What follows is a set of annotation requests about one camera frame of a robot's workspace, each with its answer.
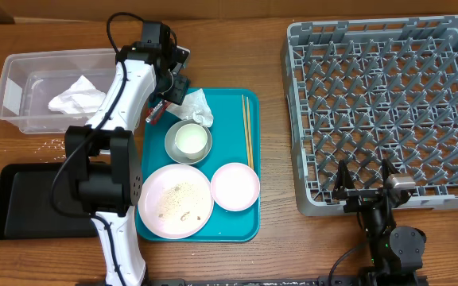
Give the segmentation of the red snack wrapper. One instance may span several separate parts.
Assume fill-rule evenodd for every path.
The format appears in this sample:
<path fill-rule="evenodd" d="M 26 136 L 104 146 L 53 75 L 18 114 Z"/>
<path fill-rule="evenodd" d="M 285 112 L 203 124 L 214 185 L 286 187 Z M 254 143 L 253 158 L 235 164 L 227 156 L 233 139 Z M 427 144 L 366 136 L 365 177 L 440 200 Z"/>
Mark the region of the red snack wrapper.
<path fill-rule="evenodd" d="M 152 126 L 156 125 L 171 102 L 162 99 L 156 106 L 148 110 L 146 122 Z"/>

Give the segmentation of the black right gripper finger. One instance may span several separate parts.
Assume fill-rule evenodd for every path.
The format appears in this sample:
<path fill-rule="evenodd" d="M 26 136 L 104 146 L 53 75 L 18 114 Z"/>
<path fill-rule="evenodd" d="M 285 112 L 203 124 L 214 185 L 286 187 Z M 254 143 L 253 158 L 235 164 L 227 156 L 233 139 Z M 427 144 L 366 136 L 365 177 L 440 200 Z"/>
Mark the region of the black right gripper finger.
<path fill-rule="evenodd" d="M 336 173 L 336 182 L 334 191 L 342 191 L 345 189 L 354 189 L 355 185 L 351 174 L 347 168 L 345 160 L 340 160 Z"/>
<path fill-rule="evenodd" d="M 396 175 L 398 174 L 398 170 L 394 167 L 394 165 L 390 162 L 389 159 L 382 160 L 382 181 L 384 188 L 394 188 L 396 184 Z"/>

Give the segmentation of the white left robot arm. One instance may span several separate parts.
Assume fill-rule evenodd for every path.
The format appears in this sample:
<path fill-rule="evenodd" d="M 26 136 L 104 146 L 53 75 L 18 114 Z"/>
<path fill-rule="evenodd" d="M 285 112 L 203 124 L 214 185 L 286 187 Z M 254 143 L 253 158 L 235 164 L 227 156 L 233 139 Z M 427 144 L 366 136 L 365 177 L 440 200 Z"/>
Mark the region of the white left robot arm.
<path fill-rule="evenodd" d="M 144 178 L 134 140 L 148 102 L 159 118 L 170 103 L 184 101 L 190 81 L 180 74 L 190 51 L 160 21 L 142 21 L 138 41 L 114 46 L 116 72 L 103 103 L 84 126 L 69 126 L 66 159 L 57 175 L 66 175 L 82 212 L 60 208 L 58 182 L 49 191 L 53 210 L 64 217 L 86 218 L 98 233 L 107 267 L 105 285 L 147 285 L 149 276 L 138 245 L 135 216 Z"/>

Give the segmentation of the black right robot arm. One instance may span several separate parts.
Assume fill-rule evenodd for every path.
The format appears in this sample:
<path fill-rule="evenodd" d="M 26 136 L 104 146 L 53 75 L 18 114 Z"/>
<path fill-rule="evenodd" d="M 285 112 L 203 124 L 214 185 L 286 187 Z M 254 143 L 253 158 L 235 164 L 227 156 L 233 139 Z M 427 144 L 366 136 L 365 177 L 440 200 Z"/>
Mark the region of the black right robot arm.
<path fill-rule="evenodd" d="M 393 209 L 407 203 L 416 183 L 412 176 L 399 172 L 390 160 L 382 161 L 383 185 L 375 191 L 357 189 L 344 160 L 336 173 L 332 198 L 346 202 L 343 211 L 355 213 L 366 241 L 348 250 L 332 266 L 327 283 L 332 285 L 338 265 L 352 253 L 369 247 L 372 265 L 362 267 L 349 285 L 427 285 L 427 278 L 418 276 L 423 266 L 427 237 L 422 230 L 398 226 Z"/>

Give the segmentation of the white napkin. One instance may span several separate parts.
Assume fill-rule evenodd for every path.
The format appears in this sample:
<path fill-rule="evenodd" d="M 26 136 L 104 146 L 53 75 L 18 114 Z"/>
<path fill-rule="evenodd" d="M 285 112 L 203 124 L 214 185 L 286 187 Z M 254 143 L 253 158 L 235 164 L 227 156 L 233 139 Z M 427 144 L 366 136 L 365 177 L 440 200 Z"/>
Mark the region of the white napkin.
<path fill-rule="evenodd" d="M 193 120 L 203 127 L 211 127 L 214 122 L 212 110 L 203 89 L 187 94 L 181 105 L 171 103 L 166 111 L 180 120 Z"/>
<path fill-rule="evenodd" d="M 104 92 L 82 75 L 66 91 L 51 99 L 48 108 L 62 114 L 93 113 L 98 110 L 105 97 Z"/>

